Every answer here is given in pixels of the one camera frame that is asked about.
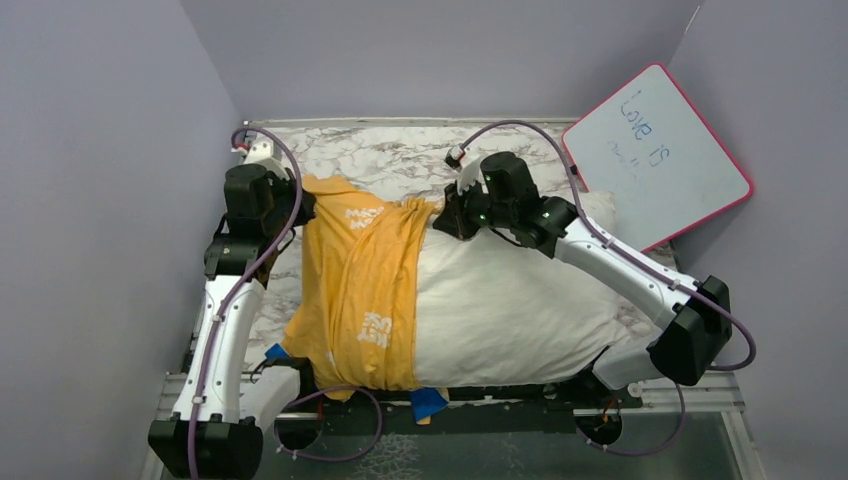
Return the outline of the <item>white pillow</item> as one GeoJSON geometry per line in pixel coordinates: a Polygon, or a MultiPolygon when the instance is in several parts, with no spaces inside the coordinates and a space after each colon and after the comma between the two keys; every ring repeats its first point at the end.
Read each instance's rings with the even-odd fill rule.
{"type": "Polygon", "coordinates": [[[485,230],[467,241],[426,231],[414,359],[424,387],[562,381],[605,348],[655,330],[630,302],[571,265],[485,230]]]}

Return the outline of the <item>yellow Mickey Mouse pillowcase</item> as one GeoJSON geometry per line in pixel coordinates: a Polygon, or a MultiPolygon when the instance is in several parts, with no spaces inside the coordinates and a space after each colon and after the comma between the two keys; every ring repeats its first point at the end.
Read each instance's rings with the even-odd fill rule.
{"type": "Polygon", "coordinates": [[[303,179],[315,198],[303,227],[302,298],[283,350],[306,358],[318,388],[415,391],[418,260],[439,211],[424,198],[386,201],[341,176],[303,179]]]}

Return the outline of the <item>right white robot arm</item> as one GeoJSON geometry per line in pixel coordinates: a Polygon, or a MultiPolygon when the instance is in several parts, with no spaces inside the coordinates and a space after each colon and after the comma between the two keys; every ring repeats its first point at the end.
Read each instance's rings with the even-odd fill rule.
{"type": "Polygon", "coordinates": [[[526,162],[498,152],[462,168],[444,189],[437,230],[469,240],[481,229],[509,230],[519,246],[570,264],[622,295],[659,333],[608,347],[576,378],[579,398],[600,407],[617,390],[667,378],[694,386],[732,336],[729,289],[668,270],[619,242],[577,200],[540,195],[526,162]]]}

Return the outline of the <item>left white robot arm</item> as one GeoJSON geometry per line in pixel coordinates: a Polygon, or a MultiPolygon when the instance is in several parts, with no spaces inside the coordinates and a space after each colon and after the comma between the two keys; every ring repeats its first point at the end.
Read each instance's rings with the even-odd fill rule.
{"type": "Polygon", "coordinates": [[[298,167],[244,164],[225,174],[226,210],[204,257],[202,317],[183,388],[148,444],[178,479],[251,479],[265,431],[283,405],[306,408],[314,384],[286,367],[249,390],[242,367],[249,332],[267,290],[280,243],[314,217],[315,198],[298,167]]]}

